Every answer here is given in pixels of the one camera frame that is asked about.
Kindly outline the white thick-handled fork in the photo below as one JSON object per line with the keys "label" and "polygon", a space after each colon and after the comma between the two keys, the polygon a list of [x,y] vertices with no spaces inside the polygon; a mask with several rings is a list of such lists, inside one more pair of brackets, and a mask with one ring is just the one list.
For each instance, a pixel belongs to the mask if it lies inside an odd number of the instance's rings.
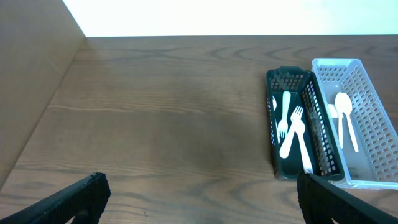
{"label": "white thick-handled fork", "polygon": [[278,123],[277,123],[277,119],[276,119],[277,101],[276,101],[275,96],[272,96],[272,103],[273,103],[273,110],[275,113],[275,128],[276,128],[277,143],[279,145],[280,144],[280,132],[279,132]]}

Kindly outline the teal green fork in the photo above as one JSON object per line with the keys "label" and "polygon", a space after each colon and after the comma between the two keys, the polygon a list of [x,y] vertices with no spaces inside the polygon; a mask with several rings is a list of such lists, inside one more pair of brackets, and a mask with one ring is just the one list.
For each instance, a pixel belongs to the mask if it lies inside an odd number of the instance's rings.
{"label": "teal green fork", "polygon": [[280,138],[285,138],[288,131],[287,115],[289,111],[291,94],[289,91],[284,91],[282,95],[282,119],[278,124]]}

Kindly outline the dark green plastic basket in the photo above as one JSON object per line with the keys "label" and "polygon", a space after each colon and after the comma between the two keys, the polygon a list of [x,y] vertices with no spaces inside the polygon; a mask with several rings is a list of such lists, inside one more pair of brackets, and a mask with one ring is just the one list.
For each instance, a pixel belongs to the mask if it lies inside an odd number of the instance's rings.
{"label": "dark green plastic basket", "polygon": [[294,66],[267,71],[266,99],[275,177],[342,180],[339,144],[315,74]]}

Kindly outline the pale green fork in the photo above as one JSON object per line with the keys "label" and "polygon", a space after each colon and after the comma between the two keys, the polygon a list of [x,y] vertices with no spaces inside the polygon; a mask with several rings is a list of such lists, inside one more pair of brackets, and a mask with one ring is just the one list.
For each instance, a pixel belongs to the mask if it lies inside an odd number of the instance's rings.
{"label": "pale green fork", "polygon": [[289,156],[292,140],[294,137],[294,132],[297,126],[297,121],[302,118],[302,113],[303,113],[303,108],[301,106],[297,106],[290,117],[291,125],[279,151],[279,155],[283,159],[286,159]]}

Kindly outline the white plastic spoon angled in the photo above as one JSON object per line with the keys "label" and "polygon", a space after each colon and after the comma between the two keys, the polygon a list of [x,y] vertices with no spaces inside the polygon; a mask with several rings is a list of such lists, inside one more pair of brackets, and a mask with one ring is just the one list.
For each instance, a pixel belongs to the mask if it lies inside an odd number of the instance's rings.
{"label": "white plastic spoon angled", "polygon": [[340,101],[341,101],[341,92],[336,94],[335,108],[336,108],[336,111],[338,114],[338,140],[339,140],[340,148],[343,148],[343,122],[342,122],[343,114],[342,114],[342,111],[340,108],[340,106],[341,106]]}

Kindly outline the clear perforated plastic basket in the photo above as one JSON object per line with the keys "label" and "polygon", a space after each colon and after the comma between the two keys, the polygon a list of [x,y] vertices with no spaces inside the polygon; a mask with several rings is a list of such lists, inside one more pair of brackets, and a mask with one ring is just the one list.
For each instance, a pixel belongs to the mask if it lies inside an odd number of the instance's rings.
{"label": "clear perforated plastic basket", "polygon": [[343,119],[343,148],[339,148],[345,176],[334,184],[350,189],[397,189],[397,134],[377,91],[359,59],[316,58],[312,70],[322,97],[335,105],[339,92],[348,94],[359,152],[355,152]]}

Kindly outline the white plastic spoon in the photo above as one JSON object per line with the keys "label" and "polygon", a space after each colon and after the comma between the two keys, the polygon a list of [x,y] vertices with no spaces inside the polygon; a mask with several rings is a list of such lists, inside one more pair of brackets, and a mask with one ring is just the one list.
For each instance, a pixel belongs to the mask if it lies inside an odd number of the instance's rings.
{"label": "white plastic spoon", "polygon": [[356,136],[355,136],[355,132],[354,132],[353,124],[351,121],[351,116],[350,116],[351,112],[353,110],[353,105],[352,105],[351,99],[348,96],[348,94],[341,92],[340,104],[341,104],[340,108],[341,108],[342,114],[346,116],[346,120],[348,123],[349,135],[351,138],[351,142],[353,144],[354,151],[359,152],[358,142],[356,140]]}

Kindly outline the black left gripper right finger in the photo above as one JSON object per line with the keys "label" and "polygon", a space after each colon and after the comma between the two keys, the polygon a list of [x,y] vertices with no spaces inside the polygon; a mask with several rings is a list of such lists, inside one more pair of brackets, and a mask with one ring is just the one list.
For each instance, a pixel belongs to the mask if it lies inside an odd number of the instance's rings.
{"label": "black left gripper right finger", "polygon": [[397,223],[397,218],[314,174],[297,179],[298,202],[306,223]]}

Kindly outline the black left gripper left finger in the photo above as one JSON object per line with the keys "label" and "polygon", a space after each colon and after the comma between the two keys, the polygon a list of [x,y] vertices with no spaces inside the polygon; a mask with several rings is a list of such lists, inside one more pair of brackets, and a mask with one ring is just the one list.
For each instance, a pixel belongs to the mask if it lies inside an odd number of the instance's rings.
{"label": "black left gripper left finger", "polygon": [[1,219],[1,223],[98,223],[110,195],[106,174],[95,172]]}

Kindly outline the white thick-handled spoon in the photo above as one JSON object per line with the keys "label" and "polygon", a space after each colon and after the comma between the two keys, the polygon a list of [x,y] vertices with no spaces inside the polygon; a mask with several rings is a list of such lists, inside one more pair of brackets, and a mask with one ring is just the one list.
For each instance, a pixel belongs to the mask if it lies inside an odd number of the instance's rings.
{"label": "white thick-handled spoon", "polygon": [[305,125],[301,119],[295,120],[295,132],[298,136],[298,141],[300,145],[300,153],[301,153],[301,158],[302,158],[302,164],[303,164],[303,171],[307,174],[313,173],[313,167],[312,167],[312,162],[310,160],[310,156],[307,151],[307,147],[305,144],[304,140],[304,132],[305,132]]}

